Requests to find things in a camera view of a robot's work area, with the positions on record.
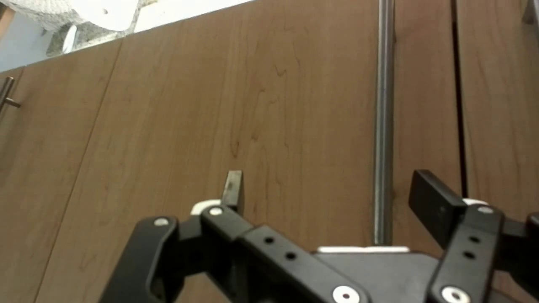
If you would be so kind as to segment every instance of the vertical metal rod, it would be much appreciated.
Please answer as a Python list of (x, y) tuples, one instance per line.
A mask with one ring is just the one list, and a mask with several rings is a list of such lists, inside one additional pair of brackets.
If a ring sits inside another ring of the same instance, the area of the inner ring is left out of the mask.
[(391, 244), (392, 190), (392, 84), (394, 0), (379, 0), (375, 150), (374, 150), (374, 244)]

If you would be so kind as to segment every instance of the white fan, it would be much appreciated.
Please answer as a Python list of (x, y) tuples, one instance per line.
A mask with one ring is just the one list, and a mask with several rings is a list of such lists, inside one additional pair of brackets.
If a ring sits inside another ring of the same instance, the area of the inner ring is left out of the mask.
[(81, 23), (67, 0), (0, 0), (17, 13), (40, 23), (44, 28), (54, 32), (64, 23)]
[(70, 7), (87, 22), (108, 28), (129, 28), (140, 0), (69, 0)]

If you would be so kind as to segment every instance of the wooden panel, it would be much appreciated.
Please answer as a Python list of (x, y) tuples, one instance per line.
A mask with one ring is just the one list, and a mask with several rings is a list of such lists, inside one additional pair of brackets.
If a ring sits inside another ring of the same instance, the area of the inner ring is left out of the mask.
[(407, 195), (417, 168), (460, 192), (451, 3), (406, 0), (396, 10), (394, 242), (439, 254)]
[(133, 224), (185, 219), (229, 168), (247, 219), (367, 244), (375, 27), (375, 1), (257, 0), (129, 37), (37, 301), (96, 301)]
[(118, 44), (25, 67), (13, 94), (22, 108), (3, 109), (1, 301), (37, 294), (116, 52)]
[(470, 195), (519, 220), (539, 209), (539, 42), (522, 12), (524, 1), (458, 1)]

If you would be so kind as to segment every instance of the screw hole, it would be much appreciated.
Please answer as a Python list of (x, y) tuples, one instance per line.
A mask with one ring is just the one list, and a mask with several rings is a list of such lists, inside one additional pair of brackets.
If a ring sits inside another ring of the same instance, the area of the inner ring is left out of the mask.
[(466, 259), (475, 259), (475, 254), (470, 252), (470, 251), (465, 251), (463, 256), (465, 256)]
[(456, 293), (456, 291), (453, 291), (451, 296), (453, 296), (455, 299), (460, 299), (460, 293)]
[(286, 252), (284, 256), (286, 256), (286, 259), (296, 259), (295, 252)]

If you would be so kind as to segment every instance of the metal pole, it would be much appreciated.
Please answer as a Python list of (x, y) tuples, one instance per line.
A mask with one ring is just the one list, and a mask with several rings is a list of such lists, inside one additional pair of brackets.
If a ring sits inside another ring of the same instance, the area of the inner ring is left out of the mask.
[(379, 0), (374, 244), (391, 244), (394, 0)]

